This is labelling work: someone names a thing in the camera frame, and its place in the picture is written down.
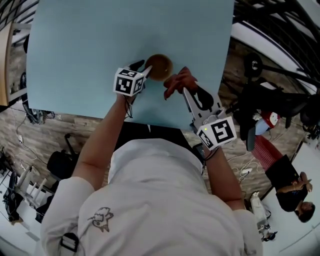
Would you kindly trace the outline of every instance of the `brown bowl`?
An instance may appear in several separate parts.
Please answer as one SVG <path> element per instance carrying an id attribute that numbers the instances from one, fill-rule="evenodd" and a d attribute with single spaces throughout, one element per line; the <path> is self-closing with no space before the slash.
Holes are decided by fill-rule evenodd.
<path id="1" fill-rule="evenodd" d="M 156 81 L 167 80 L 173 71 L 174 65 L 172 61 L 163 54 L 151 56 L 145 63 L 145 68 L 152 65 L 149 77 Z"/>

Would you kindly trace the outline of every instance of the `floor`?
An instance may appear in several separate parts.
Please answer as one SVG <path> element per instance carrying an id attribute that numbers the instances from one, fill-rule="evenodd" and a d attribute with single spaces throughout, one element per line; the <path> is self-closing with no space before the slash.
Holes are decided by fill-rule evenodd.
<path id="1" fill-rule="evenodd" d="M 239 92 L 246 82 L 246 78 L 243 75 L 243 57 L 252 51 L 252 49 L 235 40 L 231 40 L 230 42 L 223 75 L 229 84 Z M 10 70 L 12 72 L 17 70 L 17 65 L 19 65 L 18 70 L 20 71 L 21 64 L 25 61 L 25 55 L 20 47 L 13 49 L 12 52 L 11 55 L 15 59 L 11 62 Z M 263 63 L 277 66 L 269 59 L 263 56 L 262 58 Z M 13 77 L 13 81 L 17 80 L 14 74 L 11 76 Z M 263 72 L 262 77 L 281 86 L 285 92 L 301 92 L 297 85 L 294 85 L 293 82 L 285 76 L 272 74 L 271 72 Z M 221 84 L 219 96 L 223 105 L 226 107 L 236 99 L 236 96 L 233 95 L 224 84 Z M 90 134 L 101 121 L 98 118 L 56 113 L 55 119 L 47 119 L 45 123 L 41 125 L 32 125 L 28 119 L 24 120 L 25 113 L 20 111 L 23 109 L 21 103 L 16 103 L 12 108 L 8 108 L 0 113 L 0 144 L 4 147 L 5 153 L 11 156 L 13 166 L 19 173 L 23 171 L 22 166 L 33 165 L 40 172 L 38 182 L 43 178 L 48 178 L 48 186 L 53 184 L 55 180 L 50 176 L 46 163 L 54 151 L 68 149 L 64 135 L 67 133 L 73 135 L 70 139 L 71 144 L 74 149 L 79 152 Z M 291 127 L 285 129 L 285 122 L 281 120 L 271 132 L 265 134 L 265 137 L 272 141 L 281 153 L 287 154 L 289 157 L 295 153 L 299 142 L 304 137 L 304 131 L 302 130 L 299 117 L 294 118 L 292 122 Z M 195 134 L 188 131 L 183 133 L 191 145 L 200 142 Z M 19 143 L 17 134 L 22 135 L 25 146 Z M 239 138 L 223 146 L 223 151 L 226 158 L 230 160 L 229 164 L 233 168 L 235 175 L 240 178 L 240 173 L 237 172 L 236 168 L 240 170 L 253 159 L 253 156 L 251 153 L 247 153 L 244 143 Z M 253 171 L 240 183 L 243 196 L 247 199 L 255 191 L 260 191 L 260 195 L 262 196 L 271 187 L 268 178 L 264 174 L 264 170 L 258 163 L 257 160 L 252 160 L 248 168 L 252 168 Z M 107 183 L 107 175 L 108 173 L 106 172 L 105 184 Z M 210 191 L 208 174 L 204 172 L 203 176 L 207 188 Z"/>

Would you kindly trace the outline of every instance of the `light blue table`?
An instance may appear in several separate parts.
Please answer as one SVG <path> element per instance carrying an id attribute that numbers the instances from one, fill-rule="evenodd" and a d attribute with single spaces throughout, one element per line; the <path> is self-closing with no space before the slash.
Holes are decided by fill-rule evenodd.
<path id="1" fill-rule="evenodd" d="M 117 68 L 168 56 L 174 73 L 189 67 L 217 93 L 229 46 L 233 0 L 41 0 L 27 53 L 27 94 L 34 109 L 103 118 L 116 96 Z M 181 94 L 164 100 L 150 79 L 131 122 L 190 129 Z"/>

